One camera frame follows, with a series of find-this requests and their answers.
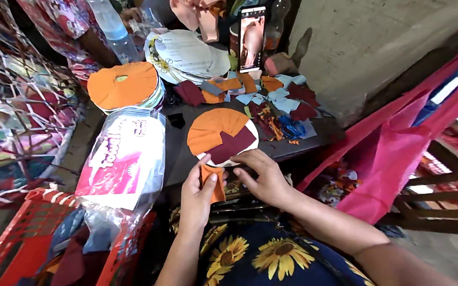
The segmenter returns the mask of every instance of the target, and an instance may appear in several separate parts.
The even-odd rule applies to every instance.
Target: sunflower print fabric
[[[287,221],[281,224],[291,230]],[[296,243],[269,222],[209,225],[200,244],[196,285],[342,285],[320,263],[322,258],[353,285],[374,286],[334,250],[313,239],[302,239],[305,244]]]

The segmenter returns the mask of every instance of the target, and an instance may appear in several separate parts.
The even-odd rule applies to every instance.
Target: concrete wall
[[[458,0],[302,0],[291,53],[314,32],[300,72],[341,123],[458,30]]]

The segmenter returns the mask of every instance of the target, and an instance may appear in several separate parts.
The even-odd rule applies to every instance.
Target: red fabric
[[[206,152],[211,154],[211,160],[216,165],[226,162],[231,156],[245,150],[256,140],[256,137],[246,126],[234,137],[223,131],[220,132],[220,137],[223,143]]]
[[[306,103],[300,103],[298,108],[290,112],[291,119],[294,121],[298,120],[307,120],[309,118],[316,117],[318,115],[318,111],[315,110],[313,107],[309,106]]]
[[[458,69],[458,55],[402,97],[358,122],[330,156],[297,186],[305,190],[327,166],[345,155],[363,183],[337,209],[369,224],[385,215],[420,162],[430,141],[458,117],[458,88],[420,126],[411,127],[429,94]]]

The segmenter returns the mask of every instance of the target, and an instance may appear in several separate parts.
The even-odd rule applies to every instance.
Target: stack of orange fabric circles
[[[91,74],[87,91],[93,103],[106,113],[136,105],[161,108],[165,88],[149,62],[132,62]]]

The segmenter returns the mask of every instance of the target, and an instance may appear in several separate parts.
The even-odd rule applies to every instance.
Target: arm
[[[407,251],[393,245],[373,226],[318,202],[289,186],[270,157],[255,149],[231,157],[258,174],[234,173],[258,199],[297,218],[317,239],[353,256],[378,285],[458,285]]]
[[[180,228],[155,283],[156,286],[187,286],[195,283],[200,241],[204,227],[208,223],[210,199],[217,182],[217,175],[213,174],[202,190],[200,189],[199,168],[210,158],[210,154],[204,156],[190,171],[181,187]]]
[[[104,68],[112,68],[119,64],[118,58],[108,49],[102,40],[98,38],[92,29],[88,29],[82,36],[77,38],[90,56]]]

